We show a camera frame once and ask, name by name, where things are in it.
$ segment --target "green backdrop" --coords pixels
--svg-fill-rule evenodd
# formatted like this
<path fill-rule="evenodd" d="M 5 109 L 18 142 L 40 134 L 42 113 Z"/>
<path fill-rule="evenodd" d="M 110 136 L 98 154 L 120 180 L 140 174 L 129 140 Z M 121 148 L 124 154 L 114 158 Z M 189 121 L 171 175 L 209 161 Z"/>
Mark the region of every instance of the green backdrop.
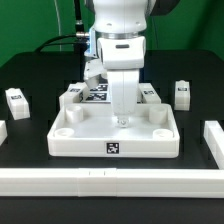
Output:
<path fill-rule="evenodd" d="M 74 33 L 73 0 L 57 1 L 62 34 Z M 88 30 L 94 16 L 83 7 L 83 0 L 81 2 L 85 28 Z M 155 17 L 154 21 L 159 49 L 207 49 L 224 59 L 223 0 L 181 0 L 172 13 Z M 16 53 L 33 51 L 57 35 L 54 0 L 0 0 L 0 66 Z M 151 18 L 148 18 L 146 37 L 147 48 L 157 49 Z"/>

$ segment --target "black cable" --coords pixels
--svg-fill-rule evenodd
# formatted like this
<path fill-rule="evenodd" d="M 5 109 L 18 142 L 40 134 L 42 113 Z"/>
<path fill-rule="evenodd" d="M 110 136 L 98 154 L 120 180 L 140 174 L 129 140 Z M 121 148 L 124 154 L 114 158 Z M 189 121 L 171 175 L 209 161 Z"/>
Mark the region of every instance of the black cable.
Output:
<path fill-rule="evenodd" d="M 82 21 L 80 0 L 74 0 L 74 7 L 75 7 L 75 19 L 76 19 L 75 24 L 76 32 L 84 32 L 84 24 Z"/>
<path fill-rule="evenodd" d="M 44 42 L 41 46 L 39 46 L 35 52 L 40 52 L 46 45 L 52 43 L 52 42 L 55 42 L 57 40 L 63 40 L 63 39 L 67 39 L 67 38 L 76 38 L 76 35 L 75 34 L 69 34 L 69 35 L 62 35 L 62 36 L 58 36 L 58 37 L 54 37 L 54 38 L 51 38 L 50 40 Z"/>
<path fill-rule="evenodd" d="M 38 47 L 35 52 L 40 53 L 41 50 L 43 50 L 45 47 L 51 47 L 51 46 L 61 46 L 61 45 L 74 45 L 74 44 L 86 44 L 86 42 L 71 42 L 71 43 L 53 43 L 53 44 L 45 44 L 42 47 Z"/>
<path fill-rule="evenodd" d="M 76 20 L 82 20 L 81 7 L 79 0 L 74 0 L 75 6 L 75 18 Z"/>

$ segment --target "white tray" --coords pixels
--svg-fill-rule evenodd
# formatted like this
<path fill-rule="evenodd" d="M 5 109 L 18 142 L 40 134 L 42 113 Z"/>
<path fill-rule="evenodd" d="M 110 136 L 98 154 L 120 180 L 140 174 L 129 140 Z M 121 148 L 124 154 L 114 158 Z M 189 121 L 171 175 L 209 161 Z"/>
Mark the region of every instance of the white tray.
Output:
<path fill-rule="evenodd" d="M 77 108 L 83 115 L 67 115 L 67 111 L 76 113 Z M 158 109 L 158 117 L 150 117 L 152 108 Z M 165 120 L 161 108 L 167 110 Z M 82 103 L 63 107 L 47 138 L 52 156 L 173 158 L 179 154 L 180 137 L 167 104 L 138 104 L 129 126 L 121 128 L 110 104 Z"/>

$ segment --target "white plastic part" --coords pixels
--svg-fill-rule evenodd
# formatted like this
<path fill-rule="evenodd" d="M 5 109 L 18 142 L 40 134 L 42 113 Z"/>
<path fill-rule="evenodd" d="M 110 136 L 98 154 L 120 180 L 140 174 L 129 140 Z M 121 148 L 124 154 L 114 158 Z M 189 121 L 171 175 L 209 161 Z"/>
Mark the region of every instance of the white plastic part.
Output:
<path fill-rule="evenodd" d="M 148 104 L 159 104 L 161 99 L 150 83 L 140 83 L 139 89 L 142 93 L 142 102 Z"/>
<path fill-rule="evenodd" d="M 5 141 L 8 136 L 5 121 L 0 121 L 0 146 Z"/>
<path fill-rule="evenodd" d="M 99 38 L 97 50 L 105 69 L 139 69 L 144 67 L 145 37 L 125 40 Z"/>
<path fill-rule="evenodd" d="M 153 138 L 154 139 L 172 139 L 173 132 L 168 129 L 157 129 L 153 131 Z"/>
<path fill-rule="evenodd" d="M 100 59 L 94 59 L 86 62 L 84 71 L 84 80 L 89 89 L 96 88 L 99 85 L 99 76 L 105 77 L 107 71 L 103 68 L 103 64 Z"/>
<path fill-rule="evenodd" d="M 59 97 L 60 109 L 71 103 L 80 103 L 89 96 L 89 89 L 86 83 L 77 82 L 70 84 L 68 90 Z"/>
<path fill-rule="evenodd" d="M 190 110 L 190 85 L 189 82 L 176 82 L 175 87 L 175 110 Z"/>
<path fill-rule="evenodd" d="M 135 112 L 139 70 L 108 71 L 112 110 L 115 116 L 130 116 Z"/>
<path fill-rule="evenodd" d="M 219 169 L 224 169 L 224 132 L 217 121 L 205 122 L 204 138 Z"/>
<path fill-rule="evenodd" d="M 169 105 L 137 104 L 127 128 L 119 127 L 110 104 L 73 105 L 82 107 L 84 119 L 71 124 L 65 115 L 70 105 L 62 108 L 47 136 L 52 156 L 174 158 L 179 154 L 180 137 Z M 166 108 L 166 122 L 149 122 L 150 108 L 155 106 Z M 57 138 L 55 132 L 64 128 L 74 134 Z M 158 129 L 170 130 L 173 137 L 154 138 Z"/>
<path fill-rule="evenodd" d="M 81 106 L 70 104 L 66 107 L 65 114 L 67 121 L 71 124 L 83 121 L 83 109 Z"/>
<path fill-rule="evenodd" d="M 165 104 L 152 105 L 149 109 L 149 121 L 152 124 L 164 124 L 167 122 L 168 109 Z"/>
<path fill-rule="evenodd" d="M 0 196 L 224 198 L 224 171 L 0 169 Z"/>
<path fill-rule="evenodd" d="M 97 58 L 96 31 L 94 26 L 89 30 L 89 48 L 85 51 L 84 55 L 86 57 Z"/>
<path fill-rule="evenodd" d="M 150 0 L 152 10 L 156 0 Z M 136 33 L 146 29 L 148 0 L 94 0 L 95 29 L 102 33 Z"/>
<path fill-rule="evenodd" d="M 60 128 L 60 129 L 57 129 L 55 132 L 54 132 L 54 136 L 55 138 L 58 138 L 58 139 L 61 139 L 61 138 L 71 138 L 71 137 L 74 137 L 74 130 L 71 129 L 71 128 Z"/>
<path fill-rule="evenodd" d="M 8 89 L 5 91 L 9 109 L 14 120 L 30 117 L 29 104 L 20 89 Z"/>

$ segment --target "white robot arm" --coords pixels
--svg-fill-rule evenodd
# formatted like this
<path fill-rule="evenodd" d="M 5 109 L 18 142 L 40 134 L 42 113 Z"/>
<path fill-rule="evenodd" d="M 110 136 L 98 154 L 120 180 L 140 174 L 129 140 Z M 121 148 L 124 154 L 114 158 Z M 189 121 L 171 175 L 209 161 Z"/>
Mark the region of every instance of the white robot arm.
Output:
<path fill-rule="evenodd" d="M 146 17 L 164 14 L 162 2 L 176 5 L 179 0 L 85 0 L 87 7 L 95 12 L 90 37 L 93 48 L 86 56 L 96 58 L 94 64 L 98 69 L 93 74 L 87 64 L 84 80 L 92 88 L 99 73 L 106 73 L 112 109 L 120 127 L 128 126 L 137 104 L 139 70 L 144 67 L 146 51 L 142 35 L 147 27 Z"/>

